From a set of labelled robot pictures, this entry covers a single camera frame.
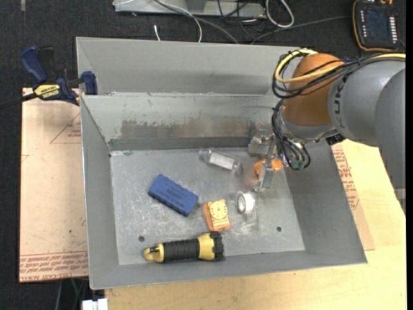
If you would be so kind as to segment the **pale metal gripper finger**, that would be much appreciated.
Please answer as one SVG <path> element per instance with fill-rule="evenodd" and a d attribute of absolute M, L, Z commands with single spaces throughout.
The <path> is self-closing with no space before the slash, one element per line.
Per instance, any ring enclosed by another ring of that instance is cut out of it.
<path fill-rule="evenodd" d="M 272 162 L 267 159 L 261 160 L 257 168 L 257 190 L 267 189 L 271 186 L 272 178 L 274 175 L 274 168 Z"/>

